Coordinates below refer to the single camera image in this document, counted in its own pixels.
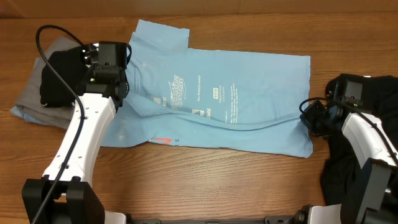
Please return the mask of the grey folded garment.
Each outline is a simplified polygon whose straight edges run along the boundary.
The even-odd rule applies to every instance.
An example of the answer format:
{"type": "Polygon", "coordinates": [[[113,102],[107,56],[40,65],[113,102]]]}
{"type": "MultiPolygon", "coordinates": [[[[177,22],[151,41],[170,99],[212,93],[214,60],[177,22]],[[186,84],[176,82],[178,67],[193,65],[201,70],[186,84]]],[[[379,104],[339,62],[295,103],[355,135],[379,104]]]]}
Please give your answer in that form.
{"type": "MultiPolygon", "coordinates": [[[[45,51],[45,56],[50,59],[50,56],[56,51],[70,50],[78,46],[76,42],[61,36],[45,51]]],[[[67,78],[72,78],[72,76],[68,77],[71,73],[66,73],[64,75],[64,73],[67,72],[66,68],[64,71],[59,71],[58,68],[55,67],[55,62],[51,62],[51,65],[75,90],[77,84],[72,84],[72,81],[69,80],[67,81],[67,78]]],[[[40,102],[40,85],[42,83],[42,70],[44,67],[45,62],[42,58],[36,58],[29,81],[16,100],[15,106],[11,109],[11,113],[31,123],[67,129],[73,116],[73,107],[46,108],[40,102]]]]}

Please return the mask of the light blue folded garment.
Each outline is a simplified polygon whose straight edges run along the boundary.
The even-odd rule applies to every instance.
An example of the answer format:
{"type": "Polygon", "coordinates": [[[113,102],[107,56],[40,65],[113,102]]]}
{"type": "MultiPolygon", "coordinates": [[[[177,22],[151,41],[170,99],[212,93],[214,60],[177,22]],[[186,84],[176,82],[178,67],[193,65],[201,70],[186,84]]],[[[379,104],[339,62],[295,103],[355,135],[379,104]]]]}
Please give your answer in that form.
{"type": "Polygon", "coordinates": [[[42,59],[35,59],[30,78],[10,112],[25,121],[48,125],[43,119],[43,114],[41,113],[43,106],[40,103],[41,73],[44,65],[42,59]]]}

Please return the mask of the light blue printed t-shirt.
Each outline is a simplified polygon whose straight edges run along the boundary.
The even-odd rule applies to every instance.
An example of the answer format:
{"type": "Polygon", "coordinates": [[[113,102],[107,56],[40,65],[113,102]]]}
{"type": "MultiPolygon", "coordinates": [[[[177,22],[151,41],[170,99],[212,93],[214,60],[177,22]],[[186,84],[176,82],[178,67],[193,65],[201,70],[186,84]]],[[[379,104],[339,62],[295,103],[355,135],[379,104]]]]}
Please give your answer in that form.
{"type": "Polygon", "coordinates": [[[310,57],[191,49],[188,29],[139,21],[127,66],[129,93],[103,140],[146,141],[308,157],[299,106],[310,57]]]}

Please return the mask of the black crumpled garment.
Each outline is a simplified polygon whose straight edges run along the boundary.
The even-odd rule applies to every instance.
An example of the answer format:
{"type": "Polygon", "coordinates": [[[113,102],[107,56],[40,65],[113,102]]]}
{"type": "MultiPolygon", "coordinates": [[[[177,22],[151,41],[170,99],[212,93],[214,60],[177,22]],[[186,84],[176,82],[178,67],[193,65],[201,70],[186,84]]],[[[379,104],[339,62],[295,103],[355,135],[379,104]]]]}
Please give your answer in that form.
{"type": "MultiPolygon", "coordinates": [[[[335,96],[341,96],[343,92],[340,85],[344,85],[348,80],[363,84],[361,94],[363,107],[381,119],[383,130],[394,147],[397,147],[397,78],[393,76],[365,78],[342,73],[328,82],[325,93],[334,93],[338,90],[335,96]]],[[[320,184],[325,203],[334,205],[343,201],[361,168],[351,144],[342,133],[330,136],[328,145],[330,158],[325,162],[320,184]]]]}

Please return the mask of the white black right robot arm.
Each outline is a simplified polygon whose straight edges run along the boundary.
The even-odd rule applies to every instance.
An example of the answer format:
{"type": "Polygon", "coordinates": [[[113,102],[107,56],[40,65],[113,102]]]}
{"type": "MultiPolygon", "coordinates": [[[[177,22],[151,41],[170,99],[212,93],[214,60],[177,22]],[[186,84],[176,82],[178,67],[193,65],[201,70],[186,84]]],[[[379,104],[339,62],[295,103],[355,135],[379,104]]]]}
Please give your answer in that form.
{"type": "Polygon", "coordinates": [[[342,74],[325,96],[299,106],[310,134],[329,143],[321,185],[326,204],[291,223],[397,222],[397,78],[342,74]]]}

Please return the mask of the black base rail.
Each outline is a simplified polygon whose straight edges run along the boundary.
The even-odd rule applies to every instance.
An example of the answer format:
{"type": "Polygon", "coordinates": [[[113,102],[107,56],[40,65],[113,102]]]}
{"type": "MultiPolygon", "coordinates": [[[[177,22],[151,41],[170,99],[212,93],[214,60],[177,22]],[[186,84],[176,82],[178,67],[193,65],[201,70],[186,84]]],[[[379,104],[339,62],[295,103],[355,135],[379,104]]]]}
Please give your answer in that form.
{"type": "Polygon", "coordinates": [[[127,224],[293,224],[292,216],[268,216],[261,219],[227,219],[227,220],[137,220],[127,216],[127,224]]]}

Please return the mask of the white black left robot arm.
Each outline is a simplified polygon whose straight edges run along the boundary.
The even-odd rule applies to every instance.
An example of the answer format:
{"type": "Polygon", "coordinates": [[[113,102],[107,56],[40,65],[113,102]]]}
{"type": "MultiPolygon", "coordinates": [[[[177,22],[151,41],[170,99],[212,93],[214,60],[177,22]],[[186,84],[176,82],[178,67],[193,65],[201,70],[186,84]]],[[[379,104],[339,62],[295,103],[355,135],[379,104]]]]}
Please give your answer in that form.
{"type": "Polygon", "coordinates": [[[129,85],[129,44],[99,42],[82,52],[88,73],[75,93],[76,105],[61,146],[40,179],[27,179],[22,199],[31,223],[131,222],[104,209],[92,188],[93,170],[109,124],[122,107],[129,85]]]}

